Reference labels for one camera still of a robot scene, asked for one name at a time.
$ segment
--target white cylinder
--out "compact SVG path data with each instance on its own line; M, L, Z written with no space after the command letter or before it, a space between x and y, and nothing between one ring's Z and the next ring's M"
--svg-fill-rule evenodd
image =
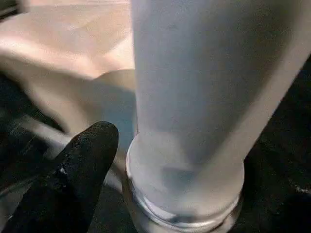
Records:
M221 221L236 205L243 160L310 52L298 2L132 0L127 172L160 218Z

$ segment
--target black surface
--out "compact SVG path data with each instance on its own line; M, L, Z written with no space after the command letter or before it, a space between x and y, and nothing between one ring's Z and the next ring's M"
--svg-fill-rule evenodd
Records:
M247 156L244 204L230 233L311 232L311 63Z
M62 131L31 102L14 77L0 72L0 190L39 174L50 164L43 156L48 145L13 121L23 114Z

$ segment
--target metal base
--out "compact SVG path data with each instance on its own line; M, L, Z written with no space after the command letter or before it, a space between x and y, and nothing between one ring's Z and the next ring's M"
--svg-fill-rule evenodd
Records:
M223 223L212 230L208 223L204 226L193 225L192 227L178 227L164 221L161 222L160 219L151 212L146 211L141 201L137 199L133 192L132 183L127 177L122 180L122 189L123 197L130 211L134 225L140 233L226 233L236 222L242 208L242 199L240 199L239 203L229 213Z

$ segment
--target white pole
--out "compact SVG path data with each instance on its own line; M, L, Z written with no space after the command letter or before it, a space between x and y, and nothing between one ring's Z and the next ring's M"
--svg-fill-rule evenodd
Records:
M298 2L132 0L127 174L160 221L208 230L236 206L243 160L310 53L310 1Z

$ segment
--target white tube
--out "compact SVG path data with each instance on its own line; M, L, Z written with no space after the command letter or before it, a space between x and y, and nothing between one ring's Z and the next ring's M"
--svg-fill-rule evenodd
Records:
M298 2L132 0L127 172L159 218L220 223L236 205L243 160L311 50L310 1Z

